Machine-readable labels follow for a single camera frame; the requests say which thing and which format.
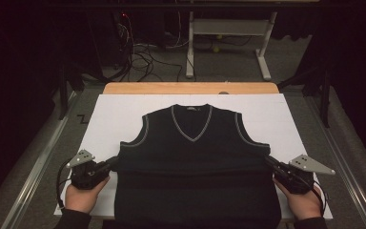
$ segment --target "electronic equipment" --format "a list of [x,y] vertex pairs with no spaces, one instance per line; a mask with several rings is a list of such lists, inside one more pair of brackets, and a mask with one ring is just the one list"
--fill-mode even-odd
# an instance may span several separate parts
[[306,155],[301,155],[288,164],[266,156],[267,164],[278,180],[292,194],[306,194],[314,187],[314,173],[334,175],[336,172]]
[[94,162],[94,156],[86,150],[81,150],[67,164],[72,169],[71,182],[78,189],[89,190],[109,176],[109,172],[117,162],[118,157],[114,156],[106,161]]

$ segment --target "white table surface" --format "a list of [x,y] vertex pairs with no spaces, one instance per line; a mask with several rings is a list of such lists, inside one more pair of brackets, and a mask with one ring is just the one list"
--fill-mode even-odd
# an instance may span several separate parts
[[[270,144],[271,156],[277,160],[288,162],[296,156],[307,155],[283,94],[101,94],[80,150],[91,152],[96,162],[109,159],[118,154],[120,141],[129,142],[137,137],[143,115],[173,104],[195,106],[207,103],[242,113],[248,135],[254,141]],[[91,211],[93,217],[114,218],[117,174],[111,172],[110,176],[111,180]],[[293,220],[284,194],[278,189],[277,194],[282,219]],[[61,197],[65,198],[65,189]],[[59,216],[61,211],[56,208],[54,214]],[[324,217],[333,218],[329,206]]]

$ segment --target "v-neck collar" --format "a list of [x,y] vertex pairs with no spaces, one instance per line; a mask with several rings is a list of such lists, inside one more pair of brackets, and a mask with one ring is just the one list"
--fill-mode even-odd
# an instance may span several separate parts
[[187,135],[186,133],[183,132],[183,130],[180,128],[179,126],[179,123],[177,122],[177,119],[176,119],[176,115],[174,113],[174,109],[175,107],[177,106],[180,106],[180,105],[173,105],[171,107],[171,112],[172,112],[172,117],[173,117],[173,122],[174,122],[174,125],[176,126],[177,130],[179,131],[180,134],[182,134],[184,137],[186,137],[189,141],[192,141],[192,142],[195,142],[197,141],[203,134],[204,132],[206,131],[209,123],[210,123],[210,119],[211,119],[211,115],[213,113],[213,106],[209,105],[209,104],[206,104],[206,105],[203,105],[203,106],[180,106],[180,107],[185,107],[185,108],[190,108],[190,107],[194,107],[194,108],[208,108],[209,109],[209,113],[208,113],[208,116],[207,116],[207,119],[206,119],[206,122],[204,123],[203,125],[203,129],[201,130],[201,132],[195,136],[195,137],[191,137],[189,135]]

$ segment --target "gray trim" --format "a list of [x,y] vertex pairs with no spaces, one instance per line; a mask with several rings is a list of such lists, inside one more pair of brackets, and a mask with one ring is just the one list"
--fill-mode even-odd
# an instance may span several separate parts
[[237,116],[238,116],[238,113],[235,113],[234,114],[234,123],[236,125],[236,129],[237,129],[237,132],[239,133],[240,135],[240,138],[242,138],[243,141],[245,141],[247,144],[249,145],[253,145],[253,146],[261,146],[261,147],[269,147],[270,148],[270,145],[267,145],[267,144],[263,144],[263,143],[259,143],[259,142],[251,142],[251,141],[248,141],[245,136],[240,132],[240,128],[239,128],[239,121],[237,120]]
[[306,97],[305,99],[307,101],[308,106],[310,107],[311,111],[313,111],[314,117],[319,123],[319,126],[322,130],[322,133],[325,135],[326,140],[328,144],[330,145],[332,149],[332,156],[334,158],[334,162],[336,167],[338,168],[338,173],[341,175],[341,177],[344,180],[344,183],[349,190],[350,196],[353,199],[353,202],[356,205],[356,209],[361,215],[362,220],[364,221],[366,225],[366,197],[361,189],[360,185],[358,184],[355,176],[353,175],[353,172],[349,165],[346,162],[346,159],[343,156],[343,153],[341,149],[336,144],[336,141],[332,135],[332,132],[330,129],[324,127],[322,124],[322,121],[319,118],[319,110],[314,102],[314,100],[311,97]]
[[135,147],[135,146],[138,146],[138,145],[142,144],[142,142],[144,142],[144,140],[147,138],[148,130],[149,129],[150,129],[150,121],[148,119],[148,116],[145,115],[145,134],[142,137],[142,139],[138,143],[133,144],[133,145],[128,145],[128,143],[125,142],[124,144],[120,143],[120,146],[124,146],[124,147]]
[[172,113],[172,118],[173,118],[174,125],[176,126],[177,130],[180,132],[180,134],[182,134],[184,137],[186,137],[189,141],[192,141],[192,142],[197,141],[197,140],[198,140],[198,139],[199,139],[199,138],[204,134],[204,132],[206,131],[206,129],[207,129],[207,127],[208,127],[209,123],[210,123],[211,115],[212,115],[212,112],[213,112],[213,106],[209,105],[210,110],[209,110],[209,115],[208,115],[208,117],[207,117],[207,122],[206,122],[206,124],[204,125],[203,130],[201,131],[201,133],[200,133],[196,138],[191,138],[191,137],[189,137],[188,135],[186,135],[186,134],[182,131],[182,129],[180,129],[180,126],[179,126],[179,124],[177,123],[176,117],[174,116],[174,108],[173,108],[173,107],[174,107],[174,106],[172,106],[172,108],[171,108],[171,113]]
[[61,136],[61,133],[64,130],[65,125],[67,124],[67,121],[69,119],[68,114],[73,109],[74,104],[76,104],[77,98],[79,98],[79,95],[75,92],[72,92],[68,101],[70,105],[68,112],[66,113],[64,118],[58,122],[50,141],[47,143],[46,147],[40,153],[40,156],[34,163],[34,166],[30,171],[29,177],[23,185],[23,188],[20,191],[19,195],[17,196],[16,201],[13,203],[13,206],[11,207],[10,212],[8,213],[1,228],[17,228],[19,226],[23,215],[28,209],[34,192],[37,189],[38,184],[40,183],[40,180],[47,169],[47,166],[49,165],[52,156],[52,149],[54,148],[59,136]]

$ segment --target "hand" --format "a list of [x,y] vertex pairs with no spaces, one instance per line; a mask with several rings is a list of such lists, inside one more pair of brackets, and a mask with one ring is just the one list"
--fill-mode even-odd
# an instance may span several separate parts
[[65,208],[89,214],[96,204],[97,196],[107,184],[110,177],[105,178],[91,190],[79,190],[73,185],[68,185],[65,194]]
[[[294,213],[296,219],[303,220],[309,218],[322,217],[320,215],[320,201],[317,196],[309,191],[306,194],[291,194],[280,182],[273,178],[275,185],[284,193],[287,197],[288,205],[291,211]],[[320,190],[315,187],[315,190],[320,195]]]

